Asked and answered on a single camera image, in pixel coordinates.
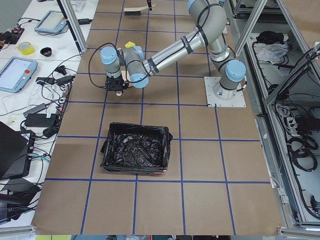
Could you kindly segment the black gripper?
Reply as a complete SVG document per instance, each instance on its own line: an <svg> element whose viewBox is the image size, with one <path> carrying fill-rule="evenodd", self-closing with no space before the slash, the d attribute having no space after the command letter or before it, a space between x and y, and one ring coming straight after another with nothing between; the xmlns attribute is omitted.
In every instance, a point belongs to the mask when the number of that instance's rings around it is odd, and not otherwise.
<svg viewBox="0 0 320 240"><path fill-rule="evenodd" d="M121 76L114 78L113 76L106 77L105 89L108 92L123 92L125 90L125 81Z"/></svg>

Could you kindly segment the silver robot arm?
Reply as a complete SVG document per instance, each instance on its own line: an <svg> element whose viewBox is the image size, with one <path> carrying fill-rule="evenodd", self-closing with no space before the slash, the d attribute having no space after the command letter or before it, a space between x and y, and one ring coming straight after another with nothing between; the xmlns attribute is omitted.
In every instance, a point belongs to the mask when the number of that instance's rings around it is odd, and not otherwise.
<svg viewBox="0 0 320 240"><path fill-rule="evenodd" d="M226 98L227 94L236 93L238 85L244 80L246 67L231 56L223 36L227 21L224 8L217 0L190 0L187 9L194 20L194 29L148 58L144 58L140 46L117 49L111 43L102 45L100 58L106 72L103 89L122 93L129 85L144 88L151 76L195 50L208 47L210 59L221 75L214 85L215 94Z"/></svg>

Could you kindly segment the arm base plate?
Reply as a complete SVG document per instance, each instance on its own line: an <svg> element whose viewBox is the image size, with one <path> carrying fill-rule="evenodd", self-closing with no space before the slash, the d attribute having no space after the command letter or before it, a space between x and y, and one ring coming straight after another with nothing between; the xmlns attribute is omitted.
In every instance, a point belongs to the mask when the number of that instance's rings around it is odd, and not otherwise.
<svg viewBox="0 0 320 240"><path fill-rule="evenodd" d="M246 102L241 83L234 90L226 90L220 85L221 77L205 76L204 86L208 107L245 108Z"/></svg>

